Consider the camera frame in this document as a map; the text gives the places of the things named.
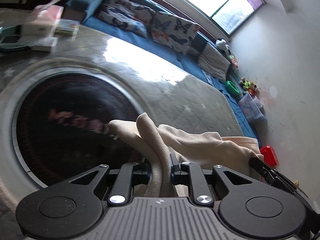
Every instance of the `blue sofa cover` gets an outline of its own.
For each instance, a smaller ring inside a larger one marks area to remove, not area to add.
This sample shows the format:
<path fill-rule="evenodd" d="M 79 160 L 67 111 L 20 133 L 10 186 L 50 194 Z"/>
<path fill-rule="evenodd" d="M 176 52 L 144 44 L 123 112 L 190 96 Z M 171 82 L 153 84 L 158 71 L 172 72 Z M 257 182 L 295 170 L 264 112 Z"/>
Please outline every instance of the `blue sofa cover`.
<path fill-rule="evenodd" d="M 177 53 L 167 46 L 156 43 L 152 40 L 151 35 L 149 35 L 148 38 L 143 38 L 135 33 L 120 29 L 115 25 L 111 25 L 104 21 L 101 21 L 100 19 L 97 18 L 97 15 L 101 10 L 101 6 L 104 3 L 104 1 L 105 0 L 69 0 L 66 3 L 66 6 L 71 7 L 73 10 L 76 10 L 76 11 L 86 12 L 86 17 L 83 21 L 84 26 L 99 30 L 104 33 L 108 33 L 111 36 L 127 41 L 128 43 L 131 43 L 146 51 L 156 54 L 159 57 L 176 65 L 177 67 L 183 69 L 184 71 L 190 73 L 191 75 L 199 78 L 203 82 L 206 82 L 207 84 L 210 84 L 213 87 L 217 88 L 220 92 L 222 92 L 225 95 L 227 101 L 229 102 L 231 108 L 233 109 L 244 136 L 257 138 L 252 128 L 250 127 L 249 123 L 245 119 L 240 107 L 238 106 L 236 101 L 230 96 L 230 94 L 227 92 L 225 86 L 221 84 L 217 78 L 214 78 L 211 75 L 204 73 L 204 71 L 197 64 L 197 58 L 189 54 L 183 55 L 183 54 Z M 163 12 L 168 12 L 172 14 L 172 12 L 168 11 L 161 5 L 151 0 L 130 0 L 130 1 L 148 6 L 155 11 L 163 11 Z M 197 50 L 199 53 L 201 53 L 205 45 L 207 44 L 207 42 L 209 42 L 216 49 L 218 49 L 212 41 L 207 39 L 200 32 L 197 32 L 195 38 L 191 43 L 191 47 Z"/>

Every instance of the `beige garment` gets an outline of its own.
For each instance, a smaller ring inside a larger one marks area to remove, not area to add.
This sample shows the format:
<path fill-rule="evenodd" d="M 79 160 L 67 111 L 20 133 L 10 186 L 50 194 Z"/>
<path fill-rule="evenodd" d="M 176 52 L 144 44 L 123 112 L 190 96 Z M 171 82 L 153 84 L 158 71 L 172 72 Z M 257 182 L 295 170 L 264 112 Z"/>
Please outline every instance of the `beige garment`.
<path fill-rule="evenodd" d="M 170 181 L 170 153 L 175 153 L 179 162 L 198 163 L 203 169 L 210 170 L 213 165 L 221 164 L 258 178 L 249 167 L 251 157 L 258 155 L 263 159 L 256 139 L 220 137 L 217 132 L 189 134 L 165 124 L 157 128 L 146 113 L 141 114 L 137 122 L 113 120 L 108 127 L 113 135 L 131 145 L 150 162 L 152 175 L 144 196 L 176 196 Z"/>

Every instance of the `silver bolt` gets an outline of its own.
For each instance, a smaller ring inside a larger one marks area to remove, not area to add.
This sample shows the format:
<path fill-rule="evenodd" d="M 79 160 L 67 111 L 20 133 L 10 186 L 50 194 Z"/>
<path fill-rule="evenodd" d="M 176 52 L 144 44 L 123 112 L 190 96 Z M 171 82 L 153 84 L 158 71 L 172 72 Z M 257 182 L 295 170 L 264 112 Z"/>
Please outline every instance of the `silver bolt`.
<path fill-rule="evenodd" d="M 209 203 L 212 201 L 212 197 L 209 197 L 207 195 L 201 195 L 201 196 L 197 197 L 196 200 L 199 203 L 206 204 L 206 203 Z"/>
<path fill-rule="evenodd" d="M 120 203 L 123 203 L 125 201 L 125 197 L 124 196 L 121 196 L 121 195 L 114 195 L 114 196 L 111 196 L 109 198 L 110 202 L 112 203 L 115 203 L 115 204 L 120 204 Z"/>

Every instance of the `green bowl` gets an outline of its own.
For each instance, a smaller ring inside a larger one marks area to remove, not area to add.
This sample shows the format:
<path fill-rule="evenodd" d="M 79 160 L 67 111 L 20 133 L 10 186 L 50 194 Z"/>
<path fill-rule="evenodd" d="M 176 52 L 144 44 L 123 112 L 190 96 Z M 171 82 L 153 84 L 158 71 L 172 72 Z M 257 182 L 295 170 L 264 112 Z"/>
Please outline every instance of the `green bowl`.
<path fill-rule="evenodd" d="M 233 96 L 237 96 L 240 94 L 239 90 L 236 88 L 236 86 L 230 82 L 230 81 L 227 81 L 226 82 L 226 88 L 227 88 L 227 91 L 233 95 Z"/>

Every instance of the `red container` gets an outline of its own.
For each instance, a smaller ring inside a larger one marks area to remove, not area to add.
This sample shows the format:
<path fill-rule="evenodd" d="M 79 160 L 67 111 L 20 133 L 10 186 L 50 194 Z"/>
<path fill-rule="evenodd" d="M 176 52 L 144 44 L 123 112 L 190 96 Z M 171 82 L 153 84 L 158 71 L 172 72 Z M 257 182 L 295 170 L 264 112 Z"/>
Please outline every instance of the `red container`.
<path fill-rule="evenodd" d="M 264 162 L 271 167 L 276 167 L 279 165 L 278 158 L 276 156 L 275 150 L 271 146 L 265 146 L 260 149 L 261 154 L 264 156 Z"/>

